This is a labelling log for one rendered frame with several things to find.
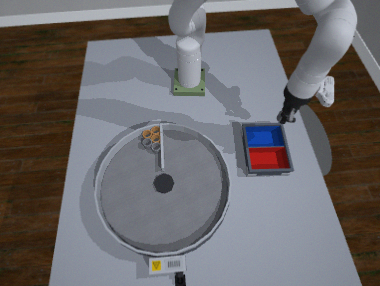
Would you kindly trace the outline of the bronze bushing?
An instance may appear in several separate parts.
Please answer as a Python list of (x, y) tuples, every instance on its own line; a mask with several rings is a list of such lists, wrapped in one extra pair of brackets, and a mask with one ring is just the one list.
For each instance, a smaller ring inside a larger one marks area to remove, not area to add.
[[(156, 139), (156, 138), (158, 138), (159, 140), (158, 140), (158, 141), (154, 141), (154, 139)], [(160, 135), (158, 135), (158, 134), (154, 134), (154, 135), (151, 137), (151, 140), (152, 140), (153, 143), (158, 142), (158, 143), (161, 144)]]
[[(154, 131), (159, 131), (158, 133), (154, 133)], [(160, 128), (158, 126), (154, 126), (152, 129), (151, 129), (151, 132), (152, 132), (152, 135), (154, 134), (158, 134), (160, 135)]]
[[(149, 137), (145, 137), (147, 134), (150, 134), (150, 136), (149, 136)], [(153, 136), (153, 135), (152, 135), (152, 132), (151, 132), (150, 130), (145, 130), (145, 131), (143, 132), (143, 137), (144, 137), (144, 139), (146, 139), (146, 138), (150, 138), (150, 139), (151, 139), (152, 136)]]

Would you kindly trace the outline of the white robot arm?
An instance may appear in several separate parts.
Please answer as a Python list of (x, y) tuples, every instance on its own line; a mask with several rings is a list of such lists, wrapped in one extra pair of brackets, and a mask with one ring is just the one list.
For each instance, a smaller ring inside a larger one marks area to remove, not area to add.
[[(206, 29), (203, 4), (206, 1), (174, 0), (169, 10), (170, 29), (178, 36), (178, 79), (185, 88), (198, 86), (201, 79), (202, 44)], [(351, 45), (357, 14), (350, 0), (295, 1), (304, 14), (314, 16), (318, 26), (305, 56), (302, 56), (287, 83), (287, 89), (300, 99), (311, 98), (318, 92), (315, 96), (320, 103), (330, 107), (334, 102), (334, 78), (326, 75)]]

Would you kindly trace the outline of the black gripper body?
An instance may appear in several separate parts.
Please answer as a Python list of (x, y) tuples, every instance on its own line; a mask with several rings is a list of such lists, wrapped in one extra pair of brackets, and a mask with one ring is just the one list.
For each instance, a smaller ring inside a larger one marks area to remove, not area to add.
[(308, 98), (308, 99), (297, 98), (297, 97), (293, 96), (288, 91), (287, 85), (286, 85), (286, 87), (284, 89), (283, 94), (284, 94), (285, 99), (289, 102), (289, 106), (286, 109), (286, 111), (289, 112), (289, 113), (292, 111), (293, 108), (296, 109), (295, 112), (294, 112), (294, 113), (296, 113), (298, 111), (298, 108), (300, 106), (308, 104), (310, 102), (310, 100), (313, 98), (313, 97)]

